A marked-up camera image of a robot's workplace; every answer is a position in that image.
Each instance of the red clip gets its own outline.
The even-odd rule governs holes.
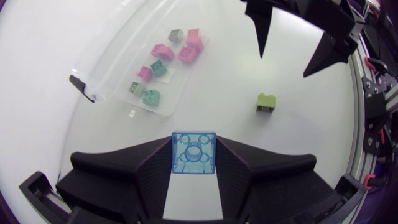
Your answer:
[[[368,175],[366,175],[365,176],[365,179],[364,179],[364,181],[363,181],[363,186],[366,188],[366,189],[372,189],[372,186],[368,186],[368,180],[370,179],[370,178],[375,178],[376,177],[376,175],[374,175],[374,174],[368,174]]]
[[[380,142],[381,142],[381,144],[384,144],[386,142],[386,140],[384,139],[383,129],[380,129],[379,134],[380,134]]]
[[[372,65],[372,63],[368,60],[368,57],[365,57],[365,64],[368,66],[371,70],[376,70],[375,66]]]

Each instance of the mint green lego brick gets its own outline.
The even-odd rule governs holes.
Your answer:
[[[276,107],[276,97],[274,95],[265,95],[260,93],[257,97],[257,106],[264,106],[268,108]]]
[[[129,88],[129,92],[135,94],[136,96],[141,96],[145,87],[143,84],[138,82],[133,82]]]
[[[150,69],[152,69],[152,73],[156,77],[159,77],[167,72],[164,63],[161,60],[157,60],[155,63],[150,65]]]
[[[160,101],[160,93],[157,90],[145,90],[142,102],[149,106],[156,106]]]

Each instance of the transparent blue lego brick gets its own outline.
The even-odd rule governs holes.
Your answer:
[[[174,174],[214,174],[216,133],[172,133]]]

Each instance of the lego brick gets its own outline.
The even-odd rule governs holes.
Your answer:
[[[133,82],[129,88],[129,91],[136,96],[141,96],[144,90],[145,90],[144,85],[138,82]]]
[[[164,44],[156,44],[154,46],[154,48],[152,49],[152,51],[150,52],[150,54],[154,57],[160,57],[159,56],[159,50],[162,50],[163,48],[165,48],[166,46]]]
[[[183,32],[181,29],[172,30],[169,34],[169,41],[180,42],[183,39]]]
[[[157,51],[157,55],[164,60],[172,60],[174,58],[174,52],[172,49],[170,49],[170,47],[161,47]]]
[[[192,30],[188,30],[188,36],[196,36],[196,37],[201,37],[201,32],[200,29],[192,29]]]
[[[216,133],[173,132],[172,172],[174,174],[214,174]]]
[[[145,90],[142,102],[149,106],[157,106],[160,101],[160,93],[157,90]]]
[[[164,63],[161,60],[157,60],[155,63],[150,65],[150,68],[152,69],[152,73],[156,77],[159,77],[167,72],[167,69],[166,69]]]
[[[197,52],[201,52],[205,47],[201,41],[201,38],[198,36],[188,36],[185,43],[188,47],[193,47]]]
[[[183,62],[192,63],[197,57],[197,51],[193,47],[182,47],[177,57]]]
[[[257,96],[257,111],[273,112],[276,107],[276,97],[274,95],[265,95],[260,93]]]
[[[148,82],[152,78],[152,70],[147,66],[142,66],[137,76]]]

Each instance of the pink lego brick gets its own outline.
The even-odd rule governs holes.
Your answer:
[[[197,36],[197,37],[201,37],[201,32],[200,29],[192,29],[192,30],[188,30],[188,36]]]
[[[197,52],[201,52],[204,48],[203,43],[198,36],[188,36],[185,41],[188,47],[193,47]]]
[[[182,47],[177,57],[183,62],[192,63],[197,57],[197,51],[193,47]]]
[[[148,82],[152,78],[152,70],[147,66],[142,66],[137,76]]]
[[[161,47],[157,51],[157,54],[164,60],[172,60],[174,58],[174,52],[172,49],[170,49],[170,47]]]
[[[157,44],[154,46],[154,48],[152,49],[152,51],[150,52],[151,55],[153,55],[154,57],[160,57],[159,56],[159,51],[166,48],[166,46],[164,44]]]

